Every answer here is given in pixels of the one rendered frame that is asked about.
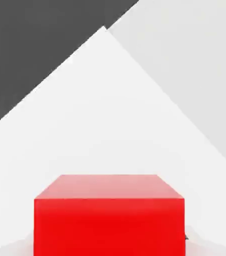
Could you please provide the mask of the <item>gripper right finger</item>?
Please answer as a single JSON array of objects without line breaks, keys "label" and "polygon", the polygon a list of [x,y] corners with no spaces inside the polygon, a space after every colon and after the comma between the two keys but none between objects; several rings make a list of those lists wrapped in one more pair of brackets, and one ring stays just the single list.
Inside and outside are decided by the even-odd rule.
[{"label": "gripper right finger", "polygon": [[226,246],[202,239],[190,225],[185,235],[185,256],[226,256]]}]

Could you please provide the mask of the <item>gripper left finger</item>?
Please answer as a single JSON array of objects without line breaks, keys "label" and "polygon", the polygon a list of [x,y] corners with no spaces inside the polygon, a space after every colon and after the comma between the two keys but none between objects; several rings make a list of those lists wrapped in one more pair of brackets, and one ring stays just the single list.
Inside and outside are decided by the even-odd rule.
[{"label": "gripper left finger", "polygon": [[34,256],[34,230],[25,238],[0,246],[0,256]]}]

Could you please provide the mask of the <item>small red cube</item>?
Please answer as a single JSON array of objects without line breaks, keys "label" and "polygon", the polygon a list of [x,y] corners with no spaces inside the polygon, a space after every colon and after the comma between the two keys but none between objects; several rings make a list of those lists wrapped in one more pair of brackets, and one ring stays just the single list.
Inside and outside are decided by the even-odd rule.
[{"label": "small red cube", "polygon": [[155,174],[61,175],[34,199],[33,256],[186,256],[185,200]]}]

